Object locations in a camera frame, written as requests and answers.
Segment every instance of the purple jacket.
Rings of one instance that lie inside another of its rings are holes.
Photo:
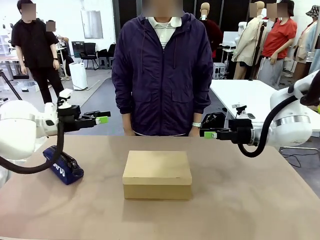
[[[165,49],[139,16],[122,28],[112,67],[116,104],[132,129],[148,136],[188,134],[194,113],[210,105],[213,62],[205,26],[185,13]]]

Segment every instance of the striped shirt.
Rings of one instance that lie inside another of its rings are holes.
[[[169,22],[165,23],[157,22],[154,17],[147,17],[147,19],[158,35],[163,49],[165,49],[176,28],[182,25],[181,17],[172,17]]]

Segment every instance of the brown tabletop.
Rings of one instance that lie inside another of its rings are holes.
[[[45,159],[49,139],[28,161]],[[319,240],[320,200],[272,147],[188,137],[66,136],[84,178],[15,174],[0,190],[0,236],[49,240]],[[129,150],[187,151],[193,199],[124,200]]]

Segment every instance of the red t-shirt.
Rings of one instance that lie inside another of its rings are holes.
[[[294,39],[297,33],[297,23],[291,18],[280,25],[281,21],[277,21],[272,30],[269,32],[265,40],[262,56],[271,57],[276,50],[281,48],[290,39]],[[288,54],[288,48],[278,54],[278,59],[284,59]]]

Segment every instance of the beige jacket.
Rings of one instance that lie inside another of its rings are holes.
[[[298,50],[296,52],[296,58],[294,60],[297,61],[298,63],[303,63],[303,64],[306,63],[307,53],[311,50],[311,49],[308,49],[307,40],[308,40],[309,34],[311,33],[311,29],[314,26],[316,26],[317,23],[318,21],[315,21],[309,27],[307,27],[306,30],[301,34],[296,44],[296,47],[298,48]]]
[[[233,62],[245,62],[248,66],[253,65],[255,49],[258,43],[260,35],[260,20],[263,18],[262,15],[252,19],[245,30],[242,32],[239,42],[236,46],[233,54]],[[260,49],[262,50],[263,41],[261,41]]]

